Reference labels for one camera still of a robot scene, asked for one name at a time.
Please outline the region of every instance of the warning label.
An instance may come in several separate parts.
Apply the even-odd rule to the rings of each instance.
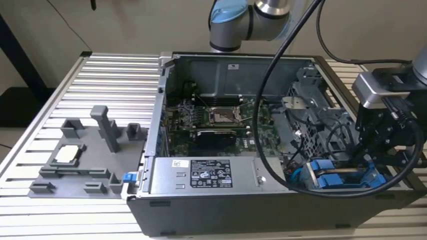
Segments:
[[[193,188],[232,188],[229,160],[190,160],[189,185]]]

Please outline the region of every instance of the white label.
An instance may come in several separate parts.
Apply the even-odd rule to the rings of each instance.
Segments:
[[[188,168],[189,161],[188,160],[172,160],[172,168]]]
[[[228,64],[228,70],[238,70],[238,64]]]

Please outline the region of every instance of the barcode label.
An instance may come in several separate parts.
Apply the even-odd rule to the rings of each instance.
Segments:
[[[172,168],[188,168],[189,161],[188,160],[172,160]]]

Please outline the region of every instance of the aluminum extrusion table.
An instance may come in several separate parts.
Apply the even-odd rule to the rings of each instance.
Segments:
[[[363,67],[327,62],[351,88]],[[89,116],[90,108],[106,105],[108,117],[118,126],[138,123],[141,127],[149,127],[157,67],[157,55],[93,53],[78,58],[0,164],[0,237],[16,239],[25,236],[30,240],[148,239],[124,200],[32,199],[26,193],[62,136],[58,128],[65,118],[80,118],[82,125],[96,126]],[[427,169],[413,171],[427,184]],[[424,240],[427,197],[404,209],[381,212],[357,229],[202,235],[192,236],[192,239]]]

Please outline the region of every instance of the white wall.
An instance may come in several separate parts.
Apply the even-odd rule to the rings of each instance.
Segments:
[[[212,0],[97,0],[96,11],[88,0],[50,1],[94,52],[209,51]],[[324,40],[343,58],[411,59],[427,43],[425,9],[427,0],[327,0]],[[56,86],[85,45],[45,0],[0,0],[0,13],[41,78]],[[279,45],[244,42],[241,52],[273,53]],[[291,54],[324,55],[313,17],[296,37]],[[6,67],[1,61],[0,71]],[[16,73],[5,72],[14,81]]]
[[[320,29],[325,45],[343,59],[412,60],[427,46],[427,0],[327,0]],[[327,56],[311,16],[292,53]]]

